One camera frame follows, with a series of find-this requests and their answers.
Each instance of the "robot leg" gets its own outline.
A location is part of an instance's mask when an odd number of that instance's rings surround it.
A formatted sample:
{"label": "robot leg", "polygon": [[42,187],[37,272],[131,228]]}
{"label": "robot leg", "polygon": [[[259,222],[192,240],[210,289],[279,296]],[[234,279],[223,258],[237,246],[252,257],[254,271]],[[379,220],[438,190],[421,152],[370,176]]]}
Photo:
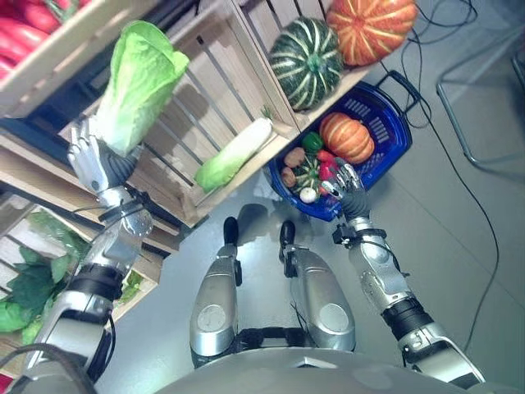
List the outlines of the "robot leg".
{"label": "robot leg", "polygon": [[230,354],[237,334],[237,290],[242,272],[237,257],[239,228],[224,221],[224,246],[204,276],[189,322],[189,344],[195,368]]}
{"label": "robot leg", "polygon": [[294,244],[295,227],[286,221],[281,227],[279,256],[290,278],[292,298],[299,320],[313,346],[352,351],[355,322],[334,273],[321,257]]}

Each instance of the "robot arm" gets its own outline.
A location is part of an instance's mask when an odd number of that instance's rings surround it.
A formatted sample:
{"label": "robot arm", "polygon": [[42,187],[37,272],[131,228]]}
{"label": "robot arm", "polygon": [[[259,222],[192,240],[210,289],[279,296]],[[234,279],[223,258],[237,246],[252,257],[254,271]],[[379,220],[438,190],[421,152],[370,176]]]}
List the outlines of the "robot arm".
{"label": "robot arm", "polygon": [[[35,343],[53,345],[96,382],[106,367],[112,338],[105,329],[113,301],[121,297],[122,281],[139,256],[143,238],[152,229],[148,211],[123,186],[135,169],[136,148],[128,157],[115,155],[94,136],[96,118],[84,119],[72,131],[68,158],[80,182],[97,194],[105,212],[105,228],[92,241],[80,270],[58,296]],[[69,392],[71,377],[45,352],[28,355],[23,378],[11,392]]]}
{"label": "robot arm", "polygon": [[363,292],[380,312],[414,370],[469,388],[484,383],[480,371],[425,312],[399,270],[385,241],[386,232],[369,218],[366,192],[356,171],[337,159],[340,170],[323,187],[340,200],[346,223],[333,233],[336,244],[350,249]]}

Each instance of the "basket handle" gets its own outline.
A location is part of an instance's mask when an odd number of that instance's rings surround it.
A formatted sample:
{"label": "basket handle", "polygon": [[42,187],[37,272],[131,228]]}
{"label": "basket handle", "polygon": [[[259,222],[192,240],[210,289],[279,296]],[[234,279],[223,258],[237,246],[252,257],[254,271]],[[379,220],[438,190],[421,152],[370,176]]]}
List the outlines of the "basket handle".
{"label": "basket handle", "polygon": [[402,76],[398,71],[396,70],[390,70],[386,73],[385,76],[381,78],[379,82],[376,83],[376,87],[379,88],[385,82],[385,80],[390,77],[393,80],[395,80],[398,84],[403,86],[407,92],[409,92],[410,97],[412,97],[412,102],[410,105],[406,107],[404,111],[401,111],[401,113],[406,116],[407,112],[410,111],[417,103],[419,103],[422,100],[422,96],[419,93],[419,91],[415,88],[414,85],[410,83],[409,80],[407,80],[404,76]]}

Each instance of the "green pepper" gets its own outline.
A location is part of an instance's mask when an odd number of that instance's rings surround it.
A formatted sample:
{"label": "green pepper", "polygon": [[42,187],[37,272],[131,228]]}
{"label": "green pepper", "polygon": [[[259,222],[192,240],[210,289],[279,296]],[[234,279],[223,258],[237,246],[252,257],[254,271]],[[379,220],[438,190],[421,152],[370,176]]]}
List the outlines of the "green pepper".
{"label": "green pepper", "polygon": [[317,153],[322,149],[322,139],[318,133],[310,132],[301,141],[304,150],[309,153]]}

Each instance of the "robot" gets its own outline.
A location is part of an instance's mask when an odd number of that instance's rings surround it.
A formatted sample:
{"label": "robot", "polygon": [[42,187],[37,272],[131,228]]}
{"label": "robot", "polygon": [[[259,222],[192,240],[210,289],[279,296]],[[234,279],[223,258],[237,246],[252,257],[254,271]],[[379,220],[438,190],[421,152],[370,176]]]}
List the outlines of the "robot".
{"label": "robot", "polygon": [[[105,208],[104,230],[92,241],[83,264],[59,295],[33,345],[6,357],[29,353],[23,375],[10,393],[95,393],[107,366],[112,335],[106,329],[112,303],[152,219],[139,195],[124,187],[140,147],[126,158],[94,136],[95,117],[72,131],[68,158],[80,182]],[[355,392],[355,393],[511,393],[485,379],[418,302],[395,256],[375,228],[363,185],[355,170],[338,159],[339,171],[323,187],[340,200],[344,222],[333,241],[350,249],[363,291],[390,327],[404,360],[400,368],[355,354],[354,317],[329,265],[294,242],[294,225],[281,228],[280,259],[291,280],[301,328],[263,328],[238,332],[236,287],[242,283],[236,259],[238,228],[224,225],[225,244],[201,284],[189,323],[196,370],[159,393],[186,392]],[[265,347],[277,338],[279,346]]]}

